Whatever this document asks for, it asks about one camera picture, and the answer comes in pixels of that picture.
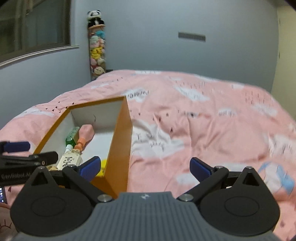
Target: blue-gray wall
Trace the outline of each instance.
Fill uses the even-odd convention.
[[[71,44],[79,48],[0,68],[0,129],[31,106],[48,102],[90,81],[86,14],[93,8],[91,1],[72,0]]]
[[[99,0],[109,69],[198,73],[271,91],[278,53],[268,0]],[[206,42],[178,39],[204,34]]]

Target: screw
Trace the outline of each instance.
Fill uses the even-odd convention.
[[[179,200],[183,202],[190,202],[194,199],[194,197],[191,194],[184,193],[179,197]]]
[[[112,201],[112,197],[108,194],[101,194],[98,196],[98,201],[100,202],[110,202]]]

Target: window sill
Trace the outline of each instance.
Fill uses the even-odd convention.
[[[5,67],[5,66],[7,66],[9,64],[13,64],[15,62],[21,61],[21,60],[25,60],[25,59],[28,59],[28,58],[38,56],[38,55],[43,55],[43,54],[53,53],[53,52],[59,52],[59,51],[68,50],[68,49],[76,49],[76,48],[79,48],[79,45],[63,46],[63,47],[46,49],[46,50],[42,50],[42,51],[28,53],[28,54],[21,55],[21,56],[6,60],[4,62],[1,62],[0,63],[0,68]]]

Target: pink bedspread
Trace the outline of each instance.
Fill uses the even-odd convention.
[[[0,139],[28,140],[33,152],[66,106],[123,94],[133,121],[128,191],[177,197],[198,183],[189,171],[193,156],[230,171],[253,166],[280,205],[275,234],[282,240],[296,234],[296,123],[255,86],[178,72],[113,71],[24,111],[0,130]],[[8,188],[11,205],[20,187]],[[11,223],[7,208],[0,208],[2,226],[4,219]]]

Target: black circular housing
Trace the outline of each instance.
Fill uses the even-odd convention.
[[[255,236],[273,230],[280,211],[268,189],[242,184],[205,196],[200,203],[200,213],[222,232]]]
[[[92,212],[81,193],[57,186],[34,186],[21,192],[10,210],[19,232],[49,237],[68,233],[82,225]]]

